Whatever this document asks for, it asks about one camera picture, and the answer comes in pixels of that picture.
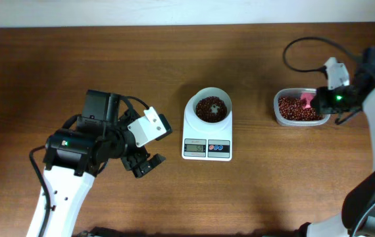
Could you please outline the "pink measuring scoop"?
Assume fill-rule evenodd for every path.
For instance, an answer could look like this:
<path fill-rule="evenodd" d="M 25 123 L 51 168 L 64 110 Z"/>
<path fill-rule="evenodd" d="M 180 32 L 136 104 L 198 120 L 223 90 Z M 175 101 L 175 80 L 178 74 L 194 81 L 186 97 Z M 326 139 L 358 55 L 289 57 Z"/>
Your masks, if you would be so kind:
<path fill-rule="evenodd" d="M 304 109 L 311 108 L 311 101 L 314 99 L 314 97 L 314 93 L 305 92 L 301 94 L 300 102 L 302 103 Z"/>

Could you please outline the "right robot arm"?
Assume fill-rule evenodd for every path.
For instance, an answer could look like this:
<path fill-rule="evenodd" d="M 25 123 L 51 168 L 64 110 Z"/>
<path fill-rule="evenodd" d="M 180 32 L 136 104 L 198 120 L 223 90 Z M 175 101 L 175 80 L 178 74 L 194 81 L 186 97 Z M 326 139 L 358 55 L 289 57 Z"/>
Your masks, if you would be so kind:
<path fill-rule="evenodd" d="M 372 173 L 351 190 L 341 213 L 325 221 L 303 224 L 298 236 L 375 236 L 375 47 L 364 50 L 354 77 L 344 64 L 329 58 L 319 69 L 328 80 L 318 88 L 311 105 L 320 114 L 362 112 L 368 120 L 372 145 Z"/>

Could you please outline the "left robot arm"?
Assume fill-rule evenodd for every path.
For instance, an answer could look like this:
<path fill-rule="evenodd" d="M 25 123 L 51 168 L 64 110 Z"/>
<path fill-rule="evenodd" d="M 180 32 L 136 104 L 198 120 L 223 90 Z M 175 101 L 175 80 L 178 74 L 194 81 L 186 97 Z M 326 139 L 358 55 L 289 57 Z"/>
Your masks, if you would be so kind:
<path fill-rule="evenodd" d="M 28 236 L 71 236 L 95 178 L 119 159 L 136 178 L 160 165 L 145 145 L 172 133 L 163 114 L 146 106 L 140 116 L 132 96 L 88 90 L 82 113 L 70 117 L 29 153 L 41 191 Z"/>

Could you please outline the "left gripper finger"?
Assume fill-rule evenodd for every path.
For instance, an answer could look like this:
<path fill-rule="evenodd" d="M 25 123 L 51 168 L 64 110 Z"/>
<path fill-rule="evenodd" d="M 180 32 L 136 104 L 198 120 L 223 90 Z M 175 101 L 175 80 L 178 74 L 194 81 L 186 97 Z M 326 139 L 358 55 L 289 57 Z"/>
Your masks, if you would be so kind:
<path fill-rule="evenodd" d="M 131 171 L 150 157 L 149 153 L 132 153 L 120 158 L 126 171 Z"/>
<path fill-rule="evenodd" d="M 136 165 L 132 172 L 136 178 L 145 176 L 148 172 L 152 171 L 155 167 L 159 166 L 166 160 L 166 157 L 155 154 L 152 158 L 142 161 L 139 165 Z"/>

